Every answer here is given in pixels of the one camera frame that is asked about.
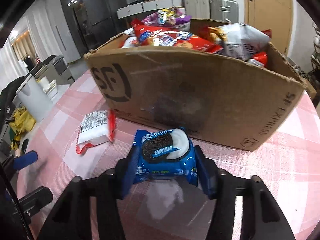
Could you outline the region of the blue oreo snack pack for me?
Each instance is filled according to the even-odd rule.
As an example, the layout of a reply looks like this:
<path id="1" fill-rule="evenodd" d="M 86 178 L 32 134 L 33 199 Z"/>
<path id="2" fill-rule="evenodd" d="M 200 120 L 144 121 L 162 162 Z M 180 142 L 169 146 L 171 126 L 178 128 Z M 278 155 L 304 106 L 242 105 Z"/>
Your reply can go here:
<path id="1" fill-rule="evenodd" d="M 140 148 L 134 183 L 183 177 L 198 185 L 194 146 L 181 128 L 149 132 L 137 130 L 134 145 Z"/>

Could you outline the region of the red white snack pack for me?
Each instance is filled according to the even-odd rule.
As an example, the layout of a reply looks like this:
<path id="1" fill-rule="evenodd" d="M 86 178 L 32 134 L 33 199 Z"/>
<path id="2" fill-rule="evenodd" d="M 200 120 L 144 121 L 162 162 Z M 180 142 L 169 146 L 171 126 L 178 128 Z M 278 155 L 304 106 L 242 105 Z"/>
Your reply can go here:
<path id="1" fill-rule="evenodd" d="M 95 111 L 84 116 L 77 136 L 76 153 L 85 154 L 89 148 L 113 142 L 116 115 L 112 110 Z"/>

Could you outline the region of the red oreo snack pack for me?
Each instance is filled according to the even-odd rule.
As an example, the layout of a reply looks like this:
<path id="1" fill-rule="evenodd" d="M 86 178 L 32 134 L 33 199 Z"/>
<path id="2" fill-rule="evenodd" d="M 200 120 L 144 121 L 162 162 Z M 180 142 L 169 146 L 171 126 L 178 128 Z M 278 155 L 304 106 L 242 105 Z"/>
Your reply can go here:
<path id="1" fill-rule="evenodd" d="M 257 67 L 265 67 L 268 57 L 265 51 L 253 55 L 247 62 Z"/>

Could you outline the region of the red blue cracker bag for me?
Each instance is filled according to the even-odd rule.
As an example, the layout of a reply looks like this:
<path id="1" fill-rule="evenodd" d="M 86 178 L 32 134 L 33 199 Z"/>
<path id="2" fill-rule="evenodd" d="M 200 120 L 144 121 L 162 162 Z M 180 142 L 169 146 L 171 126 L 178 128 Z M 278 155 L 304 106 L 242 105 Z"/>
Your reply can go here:
<path id="1" fill-rule="evenodd" d="M 154 27 L 139 20 L 132 21 L 131 25 L 140 46 L 179 47 L 213 54 L 219 54 L 223 51 L 221 45 L 214 44 L 187 31 Z"/>

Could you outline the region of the purple colourful candy bag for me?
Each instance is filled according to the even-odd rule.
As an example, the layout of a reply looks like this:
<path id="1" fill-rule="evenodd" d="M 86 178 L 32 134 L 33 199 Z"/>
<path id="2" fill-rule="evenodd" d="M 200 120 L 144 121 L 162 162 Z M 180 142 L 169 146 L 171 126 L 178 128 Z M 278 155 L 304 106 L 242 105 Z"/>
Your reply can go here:
<path id="1" fill-rule="evenodd" d="M 185 13 L 184 8 L 169 7 L 153 12 L 141 22 L 154 27 L 165 27 L 177 31 L 189 31 L 191 16 Z"/>

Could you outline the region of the white noodle snack bag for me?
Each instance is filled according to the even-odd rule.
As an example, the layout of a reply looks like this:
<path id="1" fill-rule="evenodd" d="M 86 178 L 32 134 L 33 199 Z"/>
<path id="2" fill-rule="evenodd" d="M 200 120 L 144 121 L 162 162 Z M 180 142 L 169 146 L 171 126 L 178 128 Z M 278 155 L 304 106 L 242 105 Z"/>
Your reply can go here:
<path id="1" fill-rule="evenodd" d="M 203 36 L 208 41 L 220 45 L 225 56 L 243 61 L 262 52 L 271 39 L 262 31 L 243 23 L 205 27 Z"/>

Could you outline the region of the yellow bag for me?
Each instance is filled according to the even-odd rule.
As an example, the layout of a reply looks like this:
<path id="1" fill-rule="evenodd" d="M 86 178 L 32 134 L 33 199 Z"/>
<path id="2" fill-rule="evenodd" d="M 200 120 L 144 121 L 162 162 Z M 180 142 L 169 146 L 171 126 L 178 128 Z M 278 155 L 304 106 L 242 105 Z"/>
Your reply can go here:
<path id="1" fill-rule="evenodd" d="M 35 124 L 36 120 L 24 106 L 15 109 L 12 118 L 9 120 L 9 137 L 12 150 L 19 148 L 21 137 L 30 132 Z"/>

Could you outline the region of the SF cardboard box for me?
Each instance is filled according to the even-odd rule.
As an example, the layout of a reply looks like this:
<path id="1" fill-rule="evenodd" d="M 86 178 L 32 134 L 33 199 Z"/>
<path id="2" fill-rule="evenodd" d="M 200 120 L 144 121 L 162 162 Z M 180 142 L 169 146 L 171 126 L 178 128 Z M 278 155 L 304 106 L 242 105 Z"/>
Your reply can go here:
<path id="1" fill-rule="evenodd" d="M 271 43 L 258 67 L 240 59 L 170 46 L 123 48 L 124 33 L 84 58 L 108 107 L 120 118 L 254 151 L 305 94 L 303 79 Z"/>

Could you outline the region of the wooden shoe rack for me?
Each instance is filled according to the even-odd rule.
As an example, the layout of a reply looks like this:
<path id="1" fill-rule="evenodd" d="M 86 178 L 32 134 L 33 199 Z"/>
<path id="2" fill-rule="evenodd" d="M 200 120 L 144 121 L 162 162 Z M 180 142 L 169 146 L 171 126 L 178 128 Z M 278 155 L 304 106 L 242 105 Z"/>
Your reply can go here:
<path id="1" fill-rule="evenodd" d="M 310 75 L 315 81 L 316 86 L 319 87 L 319 28 L 317 27 L 315 22 L 312 23 L 312 27 L 315 31 L 315 37 L 313 40 L 313 53 L 311 55 L 312 71 L 310 72 Z"/>

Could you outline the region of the silver suitcase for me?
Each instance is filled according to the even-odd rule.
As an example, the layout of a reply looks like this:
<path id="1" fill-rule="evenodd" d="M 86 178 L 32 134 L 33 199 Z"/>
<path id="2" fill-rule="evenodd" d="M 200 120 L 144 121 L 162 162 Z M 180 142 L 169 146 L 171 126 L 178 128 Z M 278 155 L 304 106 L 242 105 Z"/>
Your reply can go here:
<path id="1" fill-rule="evenodd" d="M 210 18 L 212 20 L 239 22 L 239 5 L 235 0 L 210 0 Z"/>

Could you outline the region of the beige suitcase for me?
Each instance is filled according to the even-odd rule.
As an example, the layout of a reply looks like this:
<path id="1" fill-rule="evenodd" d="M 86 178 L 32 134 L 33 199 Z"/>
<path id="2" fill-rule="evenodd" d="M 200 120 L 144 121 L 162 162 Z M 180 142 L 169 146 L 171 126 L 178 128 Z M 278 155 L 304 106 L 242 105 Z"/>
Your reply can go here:
<path id="1" fill-rule="evenodd" d="M 192 19 L 210 19 L 209 0 L 184 0 L 186 14 Z"/>

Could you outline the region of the dark grey refrigerator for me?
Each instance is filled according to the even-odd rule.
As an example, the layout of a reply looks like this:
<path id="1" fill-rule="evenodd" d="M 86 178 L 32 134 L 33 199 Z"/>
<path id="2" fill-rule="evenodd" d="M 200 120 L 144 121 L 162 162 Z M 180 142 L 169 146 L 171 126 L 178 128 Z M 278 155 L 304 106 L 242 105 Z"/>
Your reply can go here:
<path id="1" fill-rule="evenodd" d="M 127 6 L 126 0 L 83 0 L 89 26 L 98 45 L 126 29 L 125 20 L 118 18 L 119 8 Z"/>

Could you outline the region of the white drawer desk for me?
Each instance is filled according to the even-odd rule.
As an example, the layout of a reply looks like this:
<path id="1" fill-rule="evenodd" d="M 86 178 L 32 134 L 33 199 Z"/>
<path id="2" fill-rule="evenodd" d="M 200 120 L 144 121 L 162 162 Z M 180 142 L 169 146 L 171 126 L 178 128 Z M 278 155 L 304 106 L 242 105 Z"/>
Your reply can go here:
<path id="1" fill-rule="evenodd" d="M 117 10 L 118 19 L 137 15 L 143 12 L 160 10 L 168 7 L 181 7 L 182 0 L 150 0 L 128 5 Z"/>

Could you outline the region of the wooden door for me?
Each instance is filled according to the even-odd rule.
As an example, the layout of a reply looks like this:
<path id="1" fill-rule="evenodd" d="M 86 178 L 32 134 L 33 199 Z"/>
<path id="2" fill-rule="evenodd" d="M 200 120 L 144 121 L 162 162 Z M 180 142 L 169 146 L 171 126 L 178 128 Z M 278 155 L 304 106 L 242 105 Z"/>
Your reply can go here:
<path id="1" fill-rule="evenodd" d="M 245 0 L 247 23 L 271 31 L 271 42 L 284 55 L 291 40 L 292 0 Z"/>

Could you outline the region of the black glass cabinet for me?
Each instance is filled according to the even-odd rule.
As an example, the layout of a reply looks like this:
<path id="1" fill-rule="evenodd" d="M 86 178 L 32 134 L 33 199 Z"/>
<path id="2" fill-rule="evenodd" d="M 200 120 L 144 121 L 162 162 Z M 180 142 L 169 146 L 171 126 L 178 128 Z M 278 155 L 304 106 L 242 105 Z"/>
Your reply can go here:
<path id="1" fill-rule="evenodd" d="M 82 57 L 89 50 L 81 30 L 81 23 L 77 17 L 77 14 L 80 16 L 82 0 L 60 0 L 60 2 L 71 37 L 78 53 Z"/>

